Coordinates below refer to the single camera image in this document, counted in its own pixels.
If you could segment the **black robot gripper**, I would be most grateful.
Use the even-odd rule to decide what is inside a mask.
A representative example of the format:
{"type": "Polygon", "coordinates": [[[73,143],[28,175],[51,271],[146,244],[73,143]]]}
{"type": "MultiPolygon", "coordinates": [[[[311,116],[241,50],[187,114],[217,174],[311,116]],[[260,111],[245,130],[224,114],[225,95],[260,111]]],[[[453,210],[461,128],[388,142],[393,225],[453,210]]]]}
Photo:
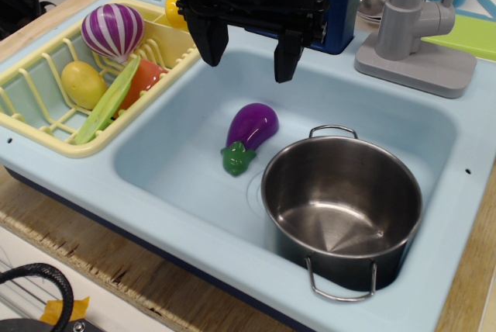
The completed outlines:
{"type": "Polygon", "coordinates": [[[178,0],[203,61],[216,67],[228,44],[228,26],[279,34],[274,51],[277,83],[293,78],[303,46],[326,35],[327,0],[178,0]]]}

